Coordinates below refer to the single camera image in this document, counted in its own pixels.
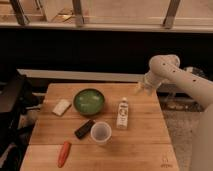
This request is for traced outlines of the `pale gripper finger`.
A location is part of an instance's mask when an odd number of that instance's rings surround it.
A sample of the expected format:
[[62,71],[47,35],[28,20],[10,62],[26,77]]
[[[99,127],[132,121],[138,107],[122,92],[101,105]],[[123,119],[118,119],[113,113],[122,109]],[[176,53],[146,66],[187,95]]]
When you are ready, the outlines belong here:
[[135,87],[135,93],[139,94],[145,90],[145,87],[142,83],[138,83]]

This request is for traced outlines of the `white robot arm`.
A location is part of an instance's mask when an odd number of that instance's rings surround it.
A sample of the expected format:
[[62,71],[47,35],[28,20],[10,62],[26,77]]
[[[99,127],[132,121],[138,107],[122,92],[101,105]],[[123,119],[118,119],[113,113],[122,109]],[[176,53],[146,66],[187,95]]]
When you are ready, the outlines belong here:
[[189,171],[213,171],[213,81],[179,68],[177,55],[156,55],[149,60],[149,71],[138,81],[138,90],[149,93],[167,79],[204,108],[192,145]]

